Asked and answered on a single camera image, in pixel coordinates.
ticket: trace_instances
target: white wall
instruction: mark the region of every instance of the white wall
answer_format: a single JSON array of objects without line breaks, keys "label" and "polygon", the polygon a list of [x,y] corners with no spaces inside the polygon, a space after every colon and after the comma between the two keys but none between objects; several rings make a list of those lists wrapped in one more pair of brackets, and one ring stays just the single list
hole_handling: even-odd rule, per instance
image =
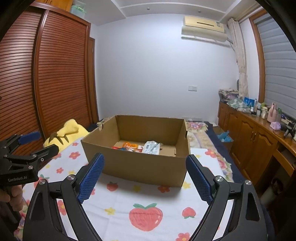
[{"label": "white wall", "polygon": [[[129,17],[98,27],[99,116],[117,114],[215,120],[218,90],[235,88],[228,45],[181,39],[183,15]],[[188,91],[196,85],[197,92]]]},{"label": "white wall", "polygon": [[249,98],[258,99],[259,96],[259,60],[256,41],[249,19],[240,23],[247,59],[247,79]]}]

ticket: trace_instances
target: yellow plush toy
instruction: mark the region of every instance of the yellow plush toy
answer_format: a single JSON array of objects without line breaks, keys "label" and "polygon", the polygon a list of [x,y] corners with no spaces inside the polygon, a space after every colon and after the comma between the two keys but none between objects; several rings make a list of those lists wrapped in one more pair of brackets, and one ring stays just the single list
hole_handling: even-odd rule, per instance
[{"label": "yellow plush toy", "polygon": [[80,137],[85,137],[87,134],[89,134],[89,132],[82,125],[79,125],[74,119],[70,119],[66,121],[62,129],[52,133],[50,137],[46,139],[43,147],[56,144],[59,147],[59,152],[61,152],[75,140]]}]

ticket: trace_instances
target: bed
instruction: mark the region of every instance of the bed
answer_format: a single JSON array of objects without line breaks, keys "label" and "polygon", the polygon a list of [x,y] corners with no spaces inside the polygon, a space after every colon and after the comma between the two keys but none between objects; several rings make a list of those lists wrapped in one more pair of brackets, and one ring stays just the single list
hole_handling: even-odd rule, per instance
[{"label": "bed", "polygon": [[[210,123],[187,122],[187,128],[191,154],[195,154],[203,166],[228,181],[242,181],[242,175]],[[73,142],[41,169],[39,178],[46,178],[49,182],[60,181],[69,174],[76,174],[86,165],[88,162],[80,140]],[[23,188],[27,204],[30,203],[36,185],[37,182],[30,183]],[[77,239],[63,201],[57,200],[57,204],[67,235]],[[214,240],[223,235],[232,205],[233,200],[229,200]],[[188,241],[208,207],[200,199],[188,173],[182,188],[136,183],[102,174],[90,198],[82,206],[104,241]],[[147,217],[144,220],[137,217],[137,208],[146,210]],[[157,220],[150,218],[151,210],[159,212]],[[22,237],[26,211],[27,205],[21,212],[22,221],[15,231],[19,239]]]}]

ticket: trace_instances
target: light switch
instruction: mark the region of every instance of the light switch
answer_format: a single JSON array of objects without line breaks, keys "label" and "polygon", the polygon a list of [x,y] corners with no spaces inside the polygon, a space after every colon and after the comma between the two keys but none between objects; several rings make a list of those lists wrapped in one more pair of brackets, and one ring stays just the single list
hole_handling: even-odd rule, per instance
[{"label": "light switch", "polygon": [[188,91],[197,91],[197,86],[189,85],[188,86]]}]

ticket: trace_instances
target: air conditioner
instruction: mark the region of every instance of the air conditioner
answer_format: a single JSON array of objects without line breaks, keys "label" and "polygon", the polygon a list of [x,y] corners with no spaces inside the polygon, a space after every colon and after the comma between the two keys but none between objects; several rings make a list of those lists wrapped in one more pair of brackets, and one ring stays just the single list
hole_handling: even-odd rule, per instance
[{"label": "air conditioner", "polygon": [[220,42],[227,40],[227,34],[222,23],[198,17],[185,16],[181,34],[213,39]]}]

